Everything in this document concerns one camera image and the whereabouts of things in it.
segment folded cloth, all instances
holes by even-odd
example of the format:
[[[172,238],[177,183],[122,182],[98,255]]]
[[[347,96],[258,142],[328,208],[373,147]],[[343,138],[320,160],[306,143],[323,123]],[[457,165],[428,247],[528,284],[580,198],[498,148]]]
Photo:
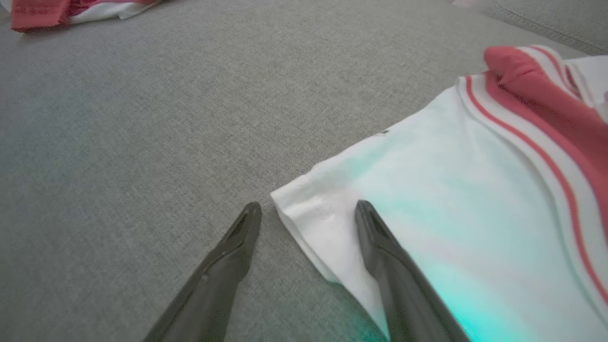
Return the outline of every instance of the folded cloth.
[[[370,201],[472,341],[608,336],[604,57],[494,47],[420,112],[271,193],[311,262],[388,336],[354,209]]]
[[[11,28],[26,32],[35,27],[78,24],[118,16],[128,19],[160,0],[14,0]]]

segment gray fabric surface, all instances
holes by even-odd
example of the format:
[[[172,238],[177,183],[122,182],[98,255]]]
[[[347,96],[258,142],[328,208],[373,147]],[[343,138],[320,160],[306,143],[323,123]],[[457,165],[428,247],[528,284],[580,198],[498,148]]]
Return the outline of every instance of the gray fabric surface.
[[[226,341],[381,341],[270,191],[425,106],[484,48],[551,41],[428,0],[167,1],[0,27],[0,340],[139,341],[248,201]]]
[[[494,0],[486,13],[587,54],[608,54],[606,0]]]

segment white cloth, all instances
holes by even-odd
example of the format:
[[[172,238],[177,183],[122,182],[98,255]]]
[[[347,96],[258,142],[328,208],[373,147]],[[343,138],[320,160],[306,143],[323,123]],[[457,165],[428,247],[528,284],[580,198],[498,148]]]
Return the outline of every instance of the white cloth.
[[[473,102],[537,137],[576,199],[586,198],[576,164],[487,96],[478,75],[271,193],[281,219],[325,279],[342,284],[387,337],[356,234],[359,199],[374,205],[472,341],[607,340],[608,310],[577,275],[584,269],[572,256],[568,204],[556,178]],[[590,201],[582,203],[581,221],[593,228],[585,239],[597,240],[593,265],[608,284],[606,240]]]

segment red cloth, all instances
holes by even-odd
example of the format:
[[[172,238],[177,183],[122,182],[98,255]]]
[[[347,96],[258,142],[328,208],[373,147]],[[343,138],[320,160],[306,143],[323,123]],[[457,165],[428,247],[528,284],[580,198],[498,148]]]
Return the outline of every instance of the red cloth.
[[[70,0],[14,0],[10,12],[11,29],[26,32],[34,27],[69,24]]]

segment stitching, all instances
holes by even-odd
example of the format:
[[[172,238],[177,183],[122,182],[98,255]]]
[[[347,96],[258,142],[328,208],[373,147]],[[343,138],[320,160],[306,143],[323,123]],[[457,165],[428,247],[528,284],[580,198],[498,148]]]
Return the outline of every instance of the stitching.
[[[561,40],[565,40],[568,41],[569,43],[580,47],[581,49],[585,49],[587,51],[593,51],[592,53],[597,54],[597,53],[602,53],[602,52],[608,52],[608,47],[605,47],[601,44],[599,44],[598,46],[592,45],[590,43],[587,43],[583,40],[581,40],[580,38],[578,38],[576,35],[567,35],[565,33],[562,33],[560,31],[558,31],[557,28],[545,24],[542,21],[537,21],[538,23],[536,23],[536,21],[534,21],[533,19],[531,19],[530,17],[527,17],[525,15],[521,15],[519,13],[513,12],[511,10],[508,10],[504,7],[502,7],[498,1],[494,2],[494,9],[498,12],[500,12],[503,15],[509,16],[511,19],[516,20],[517,22],[524,24],[526,26],[529,26],[533,29],[537,29],[542,31],[543,33],[549,34],[550,36],[552,36],[553,38],[557,38],[557,39],[561,39]]]

